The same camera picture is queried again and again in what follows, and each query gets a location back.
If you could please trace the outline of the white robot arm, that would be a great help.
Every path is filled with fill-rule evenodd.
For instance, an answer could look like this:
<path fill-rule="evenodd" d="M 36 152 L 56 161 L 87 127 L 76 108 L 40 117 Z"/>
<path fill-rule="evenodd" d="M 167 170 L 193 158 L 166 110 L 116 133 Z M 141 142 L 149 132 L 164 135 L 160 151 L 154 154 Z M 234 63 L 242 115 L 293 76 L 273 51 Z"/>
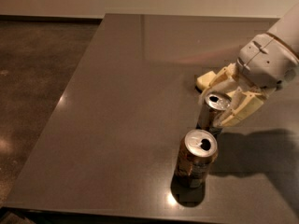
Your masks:
<path fill-rule="evenodd" d="M 197 78 L 196 87 L 201 92 L 197 126 L 203 130 L 235 126 L 257 111 L 272 93 L 294 80 L 298 67 L 299 5 L 295 5 L 267 32 L 251 39 L 235 63 Z M 206 99 L 214 93 L 230 96 L 231 103 L 212 116 Z"/>

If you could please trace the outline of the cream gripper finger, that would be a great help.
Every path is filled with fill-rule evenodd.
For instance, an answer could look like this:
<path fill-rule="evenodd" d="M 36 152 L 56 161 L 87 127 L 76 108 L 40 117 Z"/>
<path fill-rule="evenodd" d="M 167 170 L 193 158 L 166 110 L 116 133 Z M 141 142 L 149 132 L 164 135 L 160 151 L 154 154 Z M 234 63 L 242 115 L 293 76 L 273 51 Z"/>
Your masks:
<path fill-rule="evenodd" d="M 228 66 L 224 66 L 216 76 L 209 83 L 209 86 L 201 91 L 198 104 L 202 105 L 205 96 L 213 91 L 227 94 L 233 91 L 232 104 L 239 105 L 241 100 L 242 89 L 239 87 L 239 73 L 235 63 L 231 63 Z"/>
<path fill-rule="evenodd" d="M 218 127 L 232 127 L 256 112 L 268 98 L 268 95 L 256 87 L 245 90 L 240 86 L 235 89 L 222 89 L 229 96 L 229 107 L 218 116 Z"/>

